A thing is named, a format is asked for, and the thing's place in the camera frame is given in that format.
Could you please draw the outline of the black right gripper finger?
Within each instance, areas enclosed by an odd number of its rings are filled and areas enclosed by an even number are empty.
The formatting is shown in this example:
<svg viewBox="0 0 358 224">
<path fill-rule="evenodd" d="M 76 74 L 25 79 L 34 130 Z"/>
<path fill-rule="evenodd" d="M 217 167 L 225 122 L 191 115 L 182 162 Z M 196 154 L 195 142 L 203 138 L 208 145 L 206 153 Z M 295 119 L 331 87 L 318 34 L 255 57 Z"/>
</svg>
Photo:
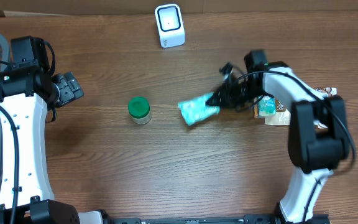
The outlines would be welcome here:
<svg viewBox="0 0 358 224">
<path fill-rule="evenodd" d="M 210 98 L 206 101 L 207 106 L 220 106 L 220 98 Z"/>
<path fill-rule="evenodd" d="M 224 89 L 218 88 L 214 91 L 213 95 L 211 96 L 210 100 L 222 100 L 224 96 Z"/>
</svg>

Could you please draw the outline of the teal tissue pack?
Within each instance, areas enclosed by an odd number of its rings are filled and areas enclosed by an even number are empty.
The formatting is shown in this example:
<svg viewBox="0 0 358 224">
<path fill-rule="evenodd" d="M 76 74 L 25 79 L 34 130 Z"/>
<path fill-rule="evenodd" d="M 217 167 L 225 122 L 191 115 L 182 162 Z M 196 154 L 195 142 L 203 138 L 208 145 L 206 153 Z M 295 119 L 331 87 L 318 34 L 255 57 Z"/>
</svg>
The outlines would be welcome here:
<svg viewBox="0 0 358 224">
<path fill-rule="evenodd" d="M 204 121 L 220 112 L 219 106 L 208 106 L 206 104 L 212 96 L 213 92 L 210 92 L 178 103 L 178 109 L 181 111 L 181 115 L 188 126 Z"/>
</svg>

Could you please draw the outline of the beige plastic pouch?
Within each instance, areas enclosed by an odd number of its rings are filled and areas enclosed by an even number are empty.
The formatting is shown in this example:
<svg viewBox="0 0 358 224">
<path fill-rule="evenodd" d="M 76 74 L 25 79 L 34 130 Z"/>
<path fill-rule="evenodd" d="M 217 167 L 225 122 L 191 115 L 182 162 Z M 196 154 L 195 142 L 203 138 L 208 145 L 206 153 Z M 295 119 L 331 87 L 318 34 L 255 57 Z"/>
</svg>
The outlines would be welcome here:
<svg viewBox="0 0 358 224">
<path fill-rule="evenodd" d="M 322 93 L 324 97 L 337 95 L 337 88 L 335 87 L 317 88 L 316 91 Z M 275 100 L 275 106 L 275 114 L 265 117 L 265 124 L 271 126 L 289 126 L 290 112 L 278 100 Z"/>
</svg>

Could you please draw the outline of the blue Kleenex tissue pack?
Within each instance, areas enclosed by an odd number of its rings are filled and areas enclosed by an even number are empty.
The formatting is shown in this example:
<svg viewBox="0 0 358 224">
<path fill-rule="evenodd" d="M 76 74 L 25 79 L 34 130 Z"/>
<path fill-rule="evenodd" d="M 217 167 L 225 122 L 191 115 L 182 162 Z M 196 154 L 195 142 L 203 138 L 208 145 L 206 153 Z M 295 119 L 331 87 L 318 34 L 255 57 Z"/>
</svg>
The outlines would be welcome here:
<svg viewBox="0 0 358 224">
<path fill-rule="evenodd" d="M 275 99 L 269 96 L 264 96 L 258 102 L 258 116 L 267 117 L 276 114 Z"/>
</svg>

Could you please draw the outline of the green lid jar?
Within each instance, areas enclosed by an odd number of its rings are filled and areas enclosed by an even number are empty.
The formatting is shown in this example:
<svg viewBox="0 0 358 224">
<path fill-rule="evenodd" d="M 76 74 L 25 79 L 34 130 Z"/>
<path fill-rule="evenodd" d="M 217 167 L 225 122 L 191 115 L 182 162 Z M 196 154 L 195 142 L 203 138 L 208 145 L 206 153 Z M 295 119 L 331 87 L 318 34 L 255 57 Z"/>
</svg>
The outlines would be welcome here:
<svg viewBox="0 0 358 224">
<path fill-rule="evenodd" d="M 147 124 L 152 118 L 150 104 L 144 97 L 133 97 L 128 103 L 127 109 L 131 118 L 137 124 Z"/>
</svg>

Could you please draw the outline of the orange white tissue pack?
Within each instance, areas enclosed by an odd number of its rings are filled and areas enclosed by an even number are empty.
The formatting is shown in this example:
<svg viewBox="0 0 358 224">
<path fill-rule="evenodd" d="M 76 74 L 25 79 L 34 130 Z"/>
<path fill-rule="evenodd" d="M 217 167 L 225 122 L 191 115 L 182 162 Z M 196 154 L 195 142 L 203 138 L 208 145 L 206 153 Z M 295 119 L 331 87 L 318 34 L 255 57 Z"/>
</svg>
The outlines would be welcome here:
<svg viewBox="0 0 358 224">
<path fill-rule="evenodd" d="M 259 117 L 259 98 L 256 98 L 256 99 L 254 100 L 254 103 L 255 103 L 254 108 L 253 108 L 253 110 L 254 110 L 254 117 L 255 117 L 255 118 L 258 118 L 258 117 Z"/>
</svg>

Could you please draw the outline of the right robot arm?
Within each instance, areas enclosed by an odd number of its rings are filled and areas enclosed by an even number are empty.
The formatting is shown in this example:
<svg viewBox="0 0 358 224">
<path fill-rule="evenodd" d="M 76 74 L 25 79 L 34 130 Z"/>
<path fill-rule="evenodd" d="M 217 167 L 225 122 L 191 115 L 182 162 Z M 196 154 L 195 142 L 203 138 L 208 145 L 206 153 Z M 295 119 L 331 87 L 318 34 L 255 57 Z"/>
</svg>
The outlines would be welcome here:
<svg viewBox="0 0 358 224">
<path fill-rule="evenodd" d="M 290 112 L 288 155 L 294 170 L 285 196 L 271 214 L 250 214 L 244 223 L 329 223 L 315 215 L 314 205 L 341 161 L 355 156 L 340 96 L 326 96 L 309 87 L 283 61 L 270 62 L 263 50 L 244 57 L 245 71 L 227 63 L 219 72 L 223 84 L 206 101 L 208 106 L 246 110 L 265 96 L 275 98 Z"/>
</svg>

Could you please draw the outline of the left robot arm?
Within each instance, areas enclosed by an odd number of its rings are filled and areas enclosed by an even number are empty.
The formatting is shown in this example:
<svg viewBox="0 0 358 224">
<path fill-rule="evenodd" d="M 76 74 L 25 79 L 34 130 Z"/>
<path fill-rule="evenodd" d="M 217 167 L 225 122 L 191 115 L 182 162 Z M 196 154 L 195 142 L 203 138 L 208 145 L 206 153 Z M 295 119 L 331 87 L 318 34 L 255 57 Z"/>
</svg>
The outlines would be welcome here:
<svg viewBox="0 0 358 224">
<path fill-rule="evenodd" d="M 11 40 L 13 62 L 0 72 L 2 186 L 0 223 L 110 223 L 104 210 L 77 212 L 58 202 L 45 155 L 47 113 L 81 98 L 74 74 L 55 73 L 52 46 L 38 37 Z"/>
</svg>

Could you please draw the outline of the white barcode scanner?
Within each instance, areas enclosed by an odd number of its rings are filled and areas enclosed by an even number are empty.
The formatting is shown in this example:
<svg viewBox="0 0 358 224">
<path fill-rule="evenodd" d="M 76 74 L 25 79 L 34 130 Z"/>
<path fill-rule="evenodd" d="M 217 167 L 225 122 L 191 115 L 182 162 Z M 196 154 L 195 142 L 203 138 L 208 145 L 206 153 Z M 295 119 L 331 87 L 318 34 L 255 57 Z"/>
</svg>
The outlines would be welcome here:
<svg viewBox="0 0 358 224">
<path fill-rule="evenodd" d="M 156 7 L 155 19 L 162 48 L 177 47 L 185 43 L 183 18 L 177 4 L 164 4 Z"/>
</svg>

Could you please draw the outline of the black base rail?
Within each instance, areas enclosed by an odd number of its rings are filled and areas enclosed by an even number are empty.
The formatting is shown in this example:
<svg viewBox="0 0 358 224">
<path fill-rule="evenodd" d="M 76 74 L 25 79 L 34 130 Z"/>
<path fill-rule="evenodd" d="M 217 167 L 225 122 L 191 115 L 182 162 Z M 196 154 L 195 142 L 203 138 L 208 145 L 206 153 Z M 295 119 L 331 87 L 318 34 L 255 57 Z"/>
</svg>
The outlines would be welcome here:
<svg viewBox="0 0 358 224">
<path fill-rule="evenodd" d="M 108 223 L 113 224 L 284 224 L 286 221 L 271 214 L 244 215 L 243 217 L 219 218 L 169 218 L 169 219 L 140 219 L 112 218 Z"/>
</svg>

